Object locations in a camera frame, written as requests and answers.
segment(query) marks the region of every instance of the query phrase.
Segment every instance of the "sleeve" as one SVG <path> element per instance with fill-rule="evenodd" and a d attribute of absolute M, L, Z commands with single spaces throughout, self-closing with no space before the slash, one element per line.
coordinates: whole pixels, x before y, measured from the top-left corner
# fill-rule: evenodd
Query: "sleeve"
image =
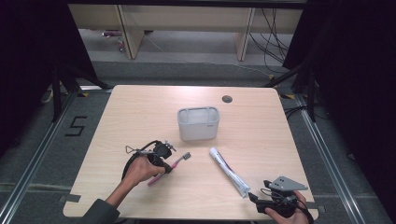
<path fill-rule="evenodd" d="M 112 224 L 119 215 L 120 212 L 114 206 L 97 199 L 78 224 Z"/>

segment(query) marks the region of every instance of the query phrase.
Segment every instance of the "hand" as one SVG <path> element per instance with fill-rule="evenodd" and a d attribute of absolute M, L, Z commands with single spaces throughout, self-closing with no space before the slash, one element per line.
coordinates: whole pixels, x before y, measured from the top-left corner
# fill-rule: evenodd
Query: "hand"
<path fill-rule="evenodd" d="M 151 164 L 147 156 L 141 155 L 129 165 L 125 177 L 107 198 L 106 202 L 117 208 L 129 191 L 140 182 L 148 180 L 154 175 L 164 173 L 165 168 Z"/>
<path fill-rule="evenodd" d="M 297 199 L 303 203 L 306 203 L 305 197 L 297 190 L 294 191 Z M 298 202 L 300 207 L 304 207 L 303 203 Z M 294 214 L 291 217 L 285 218 L 278 214 L 273 209 L 265 208 L 265 213 L 270 216 L 277 224 L 308 224 L 308 218 L 300 209 L 296 208 Z"/>

